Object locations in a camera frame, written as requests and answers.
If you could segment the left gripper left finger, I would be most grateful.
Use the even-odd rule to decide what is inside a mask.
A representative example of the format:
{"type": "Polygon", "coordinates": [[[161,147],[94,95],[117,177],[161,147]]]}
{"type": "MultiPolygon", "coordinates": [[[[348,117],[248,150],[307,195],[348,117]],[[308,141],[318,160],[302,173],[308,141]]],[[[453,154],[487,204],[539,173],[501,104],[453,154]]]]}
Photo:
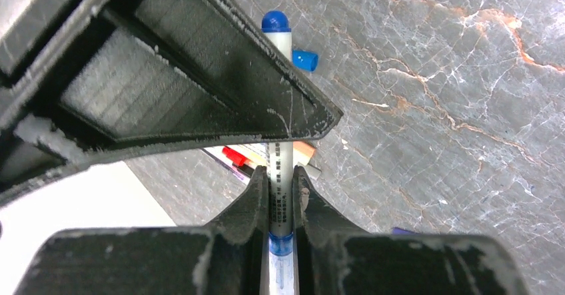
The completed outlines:
{"type": "Polygon", "coordinates": [[[66,229],[34,255],[17,294],[266,294],[268,178],[202,226],[66,229]]]}

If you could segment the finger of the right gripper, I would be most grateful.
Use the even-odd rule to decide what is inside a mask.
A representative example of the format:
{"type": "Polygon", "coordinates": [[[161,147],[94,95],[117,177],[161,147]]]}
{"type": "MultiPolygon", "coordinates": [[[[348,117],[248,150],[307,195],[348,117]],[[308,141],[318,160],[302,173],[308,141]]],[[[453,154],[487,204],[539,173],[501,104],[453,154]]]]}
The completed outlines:
{"type": "Polygon", "coordinates": [[[1,204],[94,164],[321,139],[341,116],[233,0],[1,0],[1,204]]]}

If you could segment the blue pen cap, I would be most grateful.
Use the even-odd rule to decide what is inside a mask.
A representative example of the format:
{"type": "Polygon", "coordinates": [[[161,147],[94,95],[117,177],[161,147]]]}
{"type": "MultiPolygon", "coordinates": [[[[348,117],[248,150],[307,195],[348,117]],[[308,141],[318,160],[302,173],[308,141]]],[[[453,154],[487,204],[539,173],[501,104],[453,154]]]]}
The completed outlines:
{"type": "Polygon", "coordinates": [[[318,60],[317,53],[298,49],[292,51],[292,63],[301,70],[314,72],[318,66],[318,60]]]}

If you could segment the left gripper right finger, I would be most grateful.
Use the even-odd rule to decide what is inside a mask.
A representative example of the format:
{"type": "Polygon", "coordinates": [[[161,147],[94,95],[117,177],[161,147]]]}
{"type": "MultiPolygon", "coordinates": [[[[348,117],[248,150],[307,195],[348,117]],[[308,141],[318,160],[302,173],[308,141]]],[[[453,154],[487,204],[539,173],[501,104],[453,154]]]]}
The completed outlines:
{"type": "Polygon", "coordinates": [[[495,239],[473,234],[371,234],[292,178],[301,294],[527,294],[495,239]]]}

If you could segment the purple pen cap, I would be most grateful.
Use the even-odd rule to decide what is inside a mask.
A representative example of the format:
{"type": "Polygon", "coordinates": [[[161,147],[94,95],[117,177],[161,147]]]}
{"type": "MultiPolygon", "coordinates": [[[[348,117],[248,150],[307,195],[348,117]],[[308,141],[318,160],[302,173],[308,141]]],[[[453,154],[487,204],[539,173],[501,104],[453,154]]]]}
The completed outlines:
{"type": "Polygon", "coordinates": [[[391,230],[392,234],[416,234],[416,232],[411,231],[411,230],[407,230],[404,228],[399,228],[399,227],[393,227],[391,230]]]}

